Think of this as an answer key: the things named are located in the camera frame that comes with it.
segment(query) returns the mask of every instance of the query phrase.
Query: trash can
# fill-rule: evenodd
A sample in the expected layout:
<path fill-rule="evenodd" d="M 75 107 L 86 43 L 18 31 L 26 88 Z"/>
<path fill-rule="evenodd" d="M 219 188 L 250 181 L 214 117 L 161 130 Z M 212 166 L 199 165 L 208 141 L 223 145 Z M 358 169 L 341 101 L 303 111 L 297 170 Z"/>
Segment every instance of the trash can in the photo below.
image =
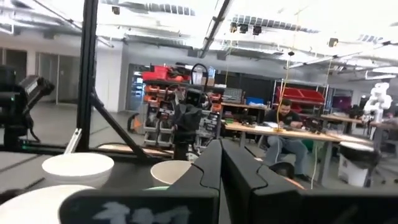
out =
<path fill-rule="evenodd" d="M 368 172 L 377 165 L 378 159 L 379 154 L 373 147 L 341 142 L 338 177 L 349 185 L 364 187 Z"/>

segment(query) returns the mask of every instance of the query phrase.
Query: shelving unit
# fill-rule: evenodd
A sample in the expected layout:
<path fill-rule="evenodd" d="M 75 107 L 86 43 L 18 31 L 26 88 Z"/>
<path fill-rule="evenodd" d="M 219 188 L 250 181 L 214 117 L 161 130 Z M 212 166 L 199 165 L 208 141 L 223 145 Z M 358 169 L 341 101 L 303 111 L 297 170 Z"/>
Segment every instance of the shelving unit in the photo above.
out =
<path fill-rule="evenodd" d="M 289 83 L 294 84 L 295 82 L 288 82 L 286 84 L 286 88 L 284 91 L 283 98 L 289 99 L 292 102 L 292 110 L 298 113 L 300 116 L 313 116 L 315 110 L 318 110 L 320 114 L 323 114 L 323 108 L 326 103 L 326 98 L 328 95 L 329 85 L 322 86 L 325 89 L 324 93 L 320 93 L 318 91 L 321 85 L 312 83 L 309 85 L 308 83 L 298 83 L 301 85 L 308 85 L 308 86 L 315 86 L 316 90 L 308 90 L 304 88 L 292 88 L 289 87 Z M 279 99 L 281 98 L 282 94 L 282 86 L 285 84 L 285 80 L 281 79 L 280 81 L 275 81 L 274 83 L 274 92 L 273 92 L 273 99 L 274 102 L 272 105 L 278 106 Z M 312 106 L 312 114 L 303 113 L 302 107 Z"/>
<path fill-rule="evenodd" d="M 204 86 L 167 80 L 146 80 L 144 83 L 146 85 L 144 101 L 148 106 L 144 121 L 144 144 L 150 147 L 171 149 L 174 146 L 174 128 L 172 127 L 174 108 L 173 104 L 165 100 L 165 97 L 176 89 L 184 91 L 186 88 L 194 88 L 203 91 Z M 197 130 L 194 145 L 199 152 L 205 148 L 207 142 L 215 138 L 218 125 L 221 123 L 220 109 L 224 88 L 208 86 L 206 91 L 211 98 L 212 107 L 209 111 L 202 111 L 200 128 Z"/>

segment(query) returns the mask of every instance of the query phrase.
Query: cardboard box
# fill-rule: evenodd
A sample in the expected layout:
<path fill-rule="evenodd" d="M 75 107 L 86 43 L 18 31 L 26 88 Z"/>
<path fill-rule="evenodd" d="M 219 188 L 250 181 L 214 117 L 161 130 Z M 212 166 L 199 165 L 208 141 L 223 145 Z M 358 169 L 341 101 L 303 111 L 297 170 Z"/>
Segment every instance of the cardboard box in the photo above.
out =
<path fill-rule="evenodd" d="M 207 81 L 207 85 L 208 86 L 214 86 L 214 82 L 215 82 L 214 78 L 209 78 L 209 80 Z M 202 77 L 201 78 L 201 84 L 204 85 L 205 83 L 206 83 L 206 78 Z"/>

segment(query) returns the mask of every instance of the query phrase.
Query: jeans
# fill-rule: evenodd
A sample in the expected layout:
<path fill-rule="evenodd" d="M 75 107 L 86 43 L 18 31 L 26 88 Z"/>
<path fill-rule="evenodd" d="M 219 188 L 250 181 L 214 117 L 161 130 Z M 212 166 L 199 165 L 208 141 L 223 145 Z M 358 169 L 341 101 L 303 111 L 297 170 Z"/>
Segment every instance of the jeans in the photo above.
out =
<path fill-rule="evenodd" d="M 266 152 L 265 158 L 263 161 L 271 166 L 277 162 L 280 162 L 280 153 L 282 148 L 287 151 L 295 154 L 296 160 L 294 163 L 294 172 L 295 174 L 304 174 L 305 166 L 307 164 L 307 147 L 298 139 L 286 139 L 278 136 L 269 136 L 267 138 L 267 143 L 269 148 Z"/>

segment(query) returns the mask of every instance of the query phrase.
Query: ceiling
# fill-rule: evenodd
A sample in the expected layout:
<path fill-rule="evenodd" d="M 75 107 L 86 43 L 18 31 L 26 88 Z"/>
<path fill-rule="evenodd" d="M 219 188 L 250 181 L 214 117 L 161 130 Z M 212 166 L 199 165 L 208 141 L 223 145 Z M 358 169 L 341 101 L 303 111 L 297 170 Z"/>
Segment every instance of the ceiling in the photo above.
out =
<path fill-rule="evenodd" d="M 393 0 L 100 0 L 97 35 L 109 47 L 112 38 L 188 49 L 200 58 L 215 52 L 219 60 L 234 55 L 286 65 L 289 59 L 301 72 L 357 80 L 398 64 L 396 6 Z M 3 0 L 0 7 L 0 30 L 12 35 L 81 31 L 81 0 Z M 248 31 L 231 33 L 233 23 Z M 255 26 L 259 35 L 252 34 Z M 331 38 L 338 39 L 334 47 Z"/>

